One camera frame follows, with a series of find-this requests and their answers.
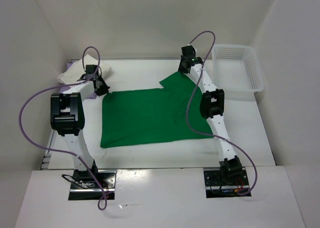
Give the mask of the purple t shirt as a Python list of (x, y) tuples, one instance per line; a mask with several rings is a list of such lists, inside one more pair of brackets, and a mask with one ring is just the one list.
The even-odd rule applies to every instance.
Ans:
[[(84, 63), (85, 65), (98, 64), (97, 60), (89, 61), (89, 59), (86, 60)], [(58, 81), (62, 84), (76, 83), (84, 73), (85, 73), (85, 70), (83, 69), (82, 61), (68, 63), (67, 70), (58, 76)], [(64, 92), (66, 90), (69, 90), (70, 88), (71, 86), (62, 87), (60, 88), (60, 92)], [(87, 97), (87, 99), (96, 99), (96, 98), (97, 98), (97, 95), (94, 92)]]

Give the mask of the cream white t shirt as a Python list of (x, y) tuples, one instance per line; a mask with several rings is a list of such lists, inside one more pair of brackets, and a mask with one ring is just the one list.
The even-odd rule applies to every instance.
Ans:
[[(98, 60), (90, 56), (89, 54), (85, 55), (84, 57), (84, 64), (85, 65), (97, 65)], [(104, 80), (107, 79), (108, 74), (111, 71), (111, 66), (107, 64), (104, 61), (100, 61), (99, 67), (101, 68), (101, 71), (99, 73), (101, 74), (102, 78)], [(61, 84), (72, 84), (76, 83), (77, 80), (80, 79), (80, 77), (85, 73), (82, 65), (82, 60), (74, 62), (67, 71), (64, 73), (61, 73), (57, 80)]]

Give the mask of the green t shirt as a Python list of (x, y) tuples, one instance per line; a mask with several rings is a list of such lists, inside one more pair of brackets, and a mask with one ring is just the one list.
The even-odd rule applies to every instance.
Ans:
[(102, 100), (101, 148), (204, 139), (211, 128), (200, 114), (202, 93), (175, 72), (161, 88), (111, 92)]

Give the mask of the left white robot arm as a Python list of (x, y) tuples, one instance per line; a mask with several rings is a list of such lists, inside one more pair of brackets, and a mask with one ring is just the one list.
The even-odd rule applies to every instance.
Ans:
[(99, 74), (99, 69), (98, 65), (86, 65), (85, 73), (74, 86), (50, 97), (50, 125), (65, 141), (68, 147), (66, 153), (72, 155), (72, 178), (77, 186), (83, 182), (90, 188), (101, 185), (101, 176), (84, 138), (83, 101), (93, 93), (101, 96), (109, 92), (110, 87)]

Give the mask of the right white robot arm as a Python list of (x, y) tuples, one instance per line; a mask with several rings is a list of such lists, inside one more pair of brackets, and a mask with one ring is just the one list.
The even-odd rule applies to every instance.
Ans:
[(181, 48), (181, 52), (178, 71), (191, 79), (201, 90), (199, 111), (217, 139), (219, 178), (223, 184), (230, 185), (241, 176), (243, 166), (230, 142), (225, 126), (225, 93), (213, 83), (204, 68), (203, 60), (196, 56), (196, 50), (193, 46), (184, 46)]

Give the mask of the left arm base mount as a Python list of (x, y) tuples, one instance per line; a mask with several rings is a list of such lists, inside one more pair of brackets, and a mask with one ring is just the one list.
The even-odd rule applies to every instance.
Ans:
[[(116, 170), (99, 170), (95, 176), (106, 192), (108, 200), (114, 200), (116, 187)], [(72, 175), (62, 174), (61, 177), (70, 183), (68, 200), (99, 200), (102, 190), (87, 171), (74, 171)]]

